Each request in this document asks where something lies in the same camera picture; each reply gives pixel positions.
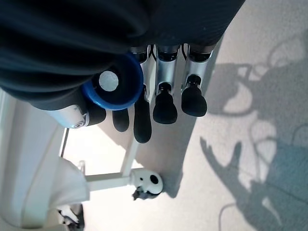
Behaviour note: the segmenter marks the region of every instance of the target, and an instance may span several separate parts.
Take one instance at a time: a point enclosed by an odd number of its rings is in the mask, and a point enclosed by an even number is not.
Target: wire
[[[185,54],[184,45],[185,45],[184,43],[181,45],[181,50],[182,50],[183,57],[186,60],[187,59],[187,55]]]
[[[230,207],[236,206],[236,203],[230,203],[225,205],[224,207],[221,208],[220,212],[219,212],[219,216],[218,216],[218,230],[221,231],[221,218],[222,218],[222,214],[223,212]]]
[[[68,132],[69,132],[69,128],[67,128],[66,131],[65,131],[65,137],[64,137],[64,141],[63,141],[62,150],[61,150],[61,157],[62,158],[64,156],[64,151],[65,151],[66,142],[67,142],[67,138],[68,138]]]
[[[155,62],[156,62],[156,56],[154,54],[154,45],[153,44],[151,44],[151,48],[150,48],[150,52],[149,52],[149,58],[150,58],[150,56],[152,56],[154,58]]]

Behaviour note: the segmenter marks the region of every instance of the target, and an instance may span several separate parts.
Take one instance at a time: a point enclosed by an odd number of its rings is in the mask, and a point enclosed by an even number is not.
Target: floor
[[[307,12],[306,0],[247,0],[223,38],[207,114],[153,122],[138,149],[134,166],[159,172],[165,192],[93,192],[86,230],[308,231]],[[117,133],[108,116],[69,135],[65,157],[85,160],[87,175],[119,171],[128,148],[131,128]]]

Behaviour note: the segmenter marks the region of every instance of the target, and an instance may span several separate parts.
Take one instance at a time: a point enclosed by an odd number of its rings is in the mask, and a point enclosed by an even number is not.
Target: wheel
[[[144,168],[132,169],[130,179],[131,184],[136,187],[132,195],[134,200],[153,199],[163,191],[163,180],[156,172]]]

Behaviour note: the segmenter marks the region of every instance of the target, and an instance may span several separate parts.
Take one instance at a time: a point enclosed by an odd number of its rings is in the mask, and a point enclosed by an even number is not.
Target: black fingertip
[[[99,124],[106,119],[106,110],[92,102],[87,102],[87,108],[89,113],[88,126]]]
[[[144,99],[144,91],[135,102],[134,136],[139,143],[146,143],[152,135],[150,104]]]
[[[207,104],[197,86],[190,86],[183,91],[181,107],[190,116],[202,117],[206,114]]]
[[[126,131],[129,127],[129,116],[127,108],[119,111],[112,111],[112,120],[116,130],[119,132]]]
[[[160,93],[155,100],[154,121],[160,124],[173,124],[177,118],[178,112],[173,104],[172,96],[167,91]]]

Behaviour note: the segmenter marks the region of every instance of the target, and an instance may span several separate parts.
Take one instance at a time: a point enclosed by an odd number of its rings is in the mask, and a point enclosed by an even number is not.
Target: blue ring
[[[138,86],[138,90],[136,92],[136,94],[134,94],[134,96],[126,103],[122,103],[122,104],[113,104],[110,102],[105,101],[104,99],[102,99],[95,91],[95,89],[93,88],[93,84],[92,84],[92,80],[84,83],[82,85],[82,91],[84,93],[84,95],[90,99],[93,103],[99,105],[102,108],[108,109],[108,110],[113,110],[113,111],[118,111],[118,110],[123,110],[126,109],[128,107],[130,107],[131,105],[133,105],[139,98],[141,92],[142,92],[142,88],[143,88],[143,72],[142,72],[142,68],[140,63],[137,61],[137,59],[134,57],[134,55],[130,52],[126,53],[125,55],[123,55],[128,62],[130,62],[129,64],[133,66],[134,71],[136,71],[135,75],[138,76],[139,78],[139,86]]]

